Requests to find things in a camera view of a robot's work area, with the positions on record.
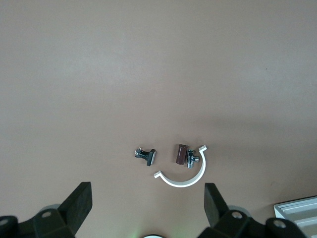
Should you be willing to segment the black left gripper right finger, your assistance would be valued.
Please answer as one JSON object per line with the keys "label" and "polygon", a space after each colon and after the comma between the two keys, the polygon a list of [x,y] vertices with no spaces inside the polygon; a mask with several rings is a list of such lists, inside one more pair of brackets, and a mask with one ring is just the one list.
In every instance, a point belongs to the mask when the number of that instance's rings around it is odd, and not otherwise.
{"label": "black left gripper right finger", "polygon": [[269,218],[265,224],[246,213],[230,209],[214,183],[206,183],[204,210],[209,227],[198,238],[306,238],[293,222]]}

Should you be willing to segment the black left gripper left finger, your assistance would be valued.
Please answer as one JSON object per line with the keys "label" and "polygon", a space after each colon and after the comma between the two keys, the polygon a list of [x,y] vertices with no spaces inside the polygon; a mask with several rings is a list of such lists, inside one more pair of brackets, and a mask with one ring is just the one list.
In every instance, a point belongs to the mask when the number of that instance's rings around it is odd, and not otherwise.
{"label": "black left gripper left finger", "polygon": [[82,182],[57,208],[48,207],[27,221],[0,216],[0,238],[76,238],[92,206],[92,185]]}

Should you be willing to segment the white drawer cabinet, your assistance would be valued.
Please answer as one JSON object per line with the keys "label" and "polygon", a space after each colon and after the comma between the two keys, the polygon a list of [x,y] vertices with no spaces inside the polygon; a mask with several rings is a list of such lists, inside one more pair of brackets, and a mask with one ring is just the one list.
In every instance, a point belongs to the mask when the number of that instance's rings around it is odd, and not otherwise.
{"label": "white drawer cabinet", "polygon": [[317,196],[311,196],[273,206],[276,218],[295,223],[307,238],[317,238]]}

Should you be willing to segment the black square push button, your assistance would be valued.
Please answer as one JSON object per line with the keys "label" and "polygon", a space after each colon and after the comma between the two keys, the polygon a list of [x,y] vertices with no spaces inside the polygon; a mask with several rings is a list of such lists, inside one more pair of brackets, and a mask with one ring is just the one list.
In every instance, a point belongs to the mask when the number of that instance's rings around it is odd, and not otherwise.
{"label": "black square push button", "polygon": [[144,151],[141,147],[135,150],[135,157],[144,159],[147,162],[147,166],[151,166],[155,160],[157,151],[151,149],[150,151]]}

